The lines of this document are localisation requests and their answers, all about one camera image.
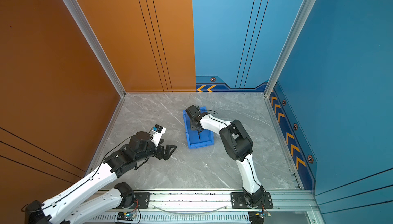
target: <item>marble floor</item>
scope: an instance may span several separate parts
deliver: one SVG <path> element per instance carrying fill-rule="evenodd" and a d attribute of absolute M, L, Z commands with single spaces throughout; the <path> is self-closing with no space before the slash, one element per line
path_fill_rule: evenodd
<path fill-rule="evenodd" d="M 127 94 L 101 158 L 123 139 L 138 131 L 149 132 L 155 124 L 167 128 L 164 145 L 177 145 L 177 150 L 167 161 L 150 158 L 103 189 L 118 182 L 127 182 L 133 189 L 241 189 L 237 164 L 225 152 L 219 135 L 215 134 L 212 146 L 188 149 L 183 110 L 193 104 L 217 111 L 217 118 L 242 122 L 253 140 L 254 165 L 264 188 L 295 189 L 262 94 L 233 92 Z"/>

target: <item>yellow chevron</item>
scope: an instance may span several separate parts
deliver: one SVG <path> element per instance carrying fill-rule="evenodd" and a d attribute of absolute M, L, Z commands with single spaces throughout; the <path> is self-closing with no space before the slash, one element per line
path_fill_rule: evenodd
<path fill-rule="evenodd" d="M 211 86 L 210 88 L 208 88 L 209 92 L 213 92 L 211 89 L 214 88 L 216 85 Z"/>
<path fill-rule="evenodd" d="M 273 106 L 273 99 L 277 99 L 277 97 L 272 97 L 272 106 Z"/>
<path fill-rule="evenodd" d="M 283 118 L 284 118 L 285 116 L 284 116 L 284 114 L 282 114 L 282 113 L 279 112 L 279 113 L 278 113 L 278 123 L 280 123 L 280 117 L 283 117 Z"/>
<path fill-rule="evenodd" d="M 279 104 L 275 104 L 274 105 L 274 114 L 277 114 L 277 107 L 281 108 L 281 106 Z"/>
<path fill-rule="evenodd" d="M 199 91 L 199 92 L 203 92 L 201 89 L 202 88 L 204 88 L 206 85 L 202 85 L 202 86 L 200 86 L 200 88 L 198 88 L 197 90 Z"/>
<path fill-rule="evenodd" d="M 304 165 L 304 167 L 307 167 L 307 166 L 306 166 L 306 163 L 305 163 L 305 162 L 303 162 L 303 160 L 302 160 L 302 159 L 300 159 L 300 158 L 296 157 L 296 168 L 297 168 L 297 170 L 299 170 L 299 163 L 303 164 L 303 165 Z"/>
<path fill-rule="evenodd" d="M 294 149 L 300 152 L 299 148 L 294 146 L 293 144 L 291 145 L 291 155 L 294 156 Z"/>
<path fill-rule="evenodd" d="M 288 137 L 291 137 L 291 138 L 295 139 L 294 136 L 293 136 L 292 134 L 287 133 L 287 144 L 288 144 Z"/>

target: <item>blue plastic tray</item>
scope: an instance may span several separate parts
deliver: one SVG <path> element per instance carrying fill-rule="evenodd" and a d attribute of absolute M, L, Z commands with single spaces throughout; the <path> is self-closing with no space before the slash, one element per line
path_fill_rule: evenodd
<path fill-rule="evenodd" d="M 206 107 L 200 107 L 200 111 L 206 110 Z M 190 118 L 186 114 L 185 110 L 183 110 L 183 118 L 185 123 L 185 136 L 187 137 L 188 148 L 195 149 L 195 148 L 202 148 L 209 145 L 214 144 L 213 132 L 210 130 L 203 130 L 199 136 L 198 131 L 191 130 L 190 126 Z"/>

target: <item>white robotic arm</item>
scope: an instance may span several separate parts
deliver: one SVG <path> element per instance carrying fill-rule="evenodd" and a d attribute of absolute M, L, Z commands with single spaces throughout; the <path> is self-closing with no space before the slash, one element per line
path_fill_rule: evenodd
<path fill-rule="evenodd" d="M 105 185 L 113 182 L 130 169 L 138 169 L 150 157 L 168 160 L 177 146 L 160 145 L 165 128 L 155 125 L 153 134 L 138 132 L 130 142 L 111 153 L 93 172 L 60 194 L 44 201 L 34 201 L 26 206 L 27 224 L 81 224 L 108 209 L 133 207 L 134 191 L 125 182 L 118 183 L 105 194 L 84 202 Z"/>
<path fill-rule="evenodd" d="M 194 130 L 204 129 L 219 134 L 229 157 L 236 160 L 243 180 L 244 199 L 250 208 L 257 208 L 262 203 L 264 189 L 258 180 L 252 161 L 253 142 L 241 122 L 224 121 L 211 114 L 201 113 L 198 106 L 186 109 Z"/>

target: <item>orange wall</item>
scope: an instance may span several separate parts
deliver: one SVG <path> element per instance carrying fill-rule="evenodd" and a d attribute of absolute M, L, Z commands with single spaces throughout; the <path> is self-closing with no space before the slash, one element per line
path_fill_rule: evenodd
<path fill-rule="evenodd" d="M 0 223 L 23 223 L 84 176 L 120 97 L 62 0 L 0 11 Z"/>
<path fill-rule="evenodd" d="M 127 92 L 195 91 L 192 0 L 77 0 Z"/>

